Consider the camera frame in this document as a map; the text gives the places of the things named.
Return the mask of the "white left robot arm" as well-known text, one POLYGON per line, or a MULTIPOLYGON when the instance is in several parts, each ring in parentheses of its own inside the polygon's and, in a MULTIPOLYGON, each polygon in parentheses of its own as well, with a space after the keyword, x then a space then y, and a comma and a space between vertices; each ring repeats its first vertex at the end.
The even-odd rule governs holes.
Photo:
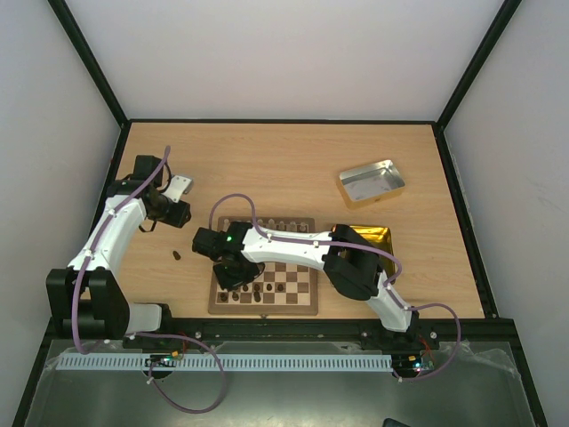
POLYGON ((189 177, 172 173, 167 156, 138 155, 132 172, 108 186, 83 248, 67 267, 49 272, 45 284, 54 328, 72 339, 78 353, 160 328, 165 305, 128 302, 116 276, 144 222, 180 229, 190 221, 190 205, 182 198, 192 185, 189 177))

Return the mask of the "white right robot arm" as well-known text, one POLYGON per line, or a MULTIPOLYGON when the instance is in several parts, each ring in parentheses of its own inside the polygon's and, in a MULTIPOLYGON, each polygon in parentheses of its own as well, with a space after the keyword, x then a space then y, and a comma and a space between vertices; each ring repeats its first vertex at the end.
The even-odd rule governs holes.
POLYGON ((349 225, 300 233, 271 230, 253 222, 231 222, 226 230, 198 229, 192 251, 213 262, 214 276, 229 291, 253 282, 268 262, 322 271, 337 293, 368 304, 394 346, 407 348, 419 337, 412 308, 393 285, 401 273, 401 262, 349 225))

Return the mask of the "silver tin lid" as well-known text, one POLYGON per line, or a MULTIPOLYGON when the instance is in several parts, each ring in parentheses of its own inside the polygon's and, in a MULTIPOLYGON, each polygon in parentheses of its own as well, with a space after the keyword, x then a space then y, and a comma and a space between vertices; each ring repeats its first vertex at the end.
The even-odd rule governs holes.
POLYGON ((398 196, 405 180, 395 163, 385 159, 340 172, 337 186, 347 208, 354 210, 398 196))

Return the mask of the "wooden chessboard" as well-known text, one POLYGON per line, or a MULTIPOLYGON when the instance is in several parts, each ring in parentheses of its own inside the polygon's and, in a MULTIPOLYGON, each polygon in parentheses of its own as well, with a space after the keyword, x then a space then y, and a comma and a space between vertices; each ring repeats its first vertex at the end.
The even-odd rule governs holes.
POLYGON ((247 284, 249 292, 220 288, 216 278, 212 278, 208 313, 220 316, 315 316, 318 313, 317 271, 306 266, 283 262, 267 262, 263 273, 252 283, 247 284), (266 284, 273 285, 273 291, 266 291, 266 284), (261 301, 253 299, 253 285, 259 284, 261 301), (276 290, 277 284, 284 284, 284 291, 276 290), (226 293, 227 300, 218 300, 218 293, 226 293), (239 294, 233 301, 231 295, 239 294))

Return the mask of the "gold tin tray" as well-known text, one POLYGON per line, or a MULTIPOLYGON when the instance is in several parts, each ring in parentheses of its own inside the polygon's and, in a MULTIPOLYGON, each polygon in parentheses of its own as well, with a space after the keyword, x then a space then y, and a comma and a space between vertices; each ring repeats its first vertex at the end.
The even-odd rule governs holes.
POLYGON ((337 224, 324 272, 341 294, 356 300, 376 295, 397 273, 391 231, 386 227, 337 224))

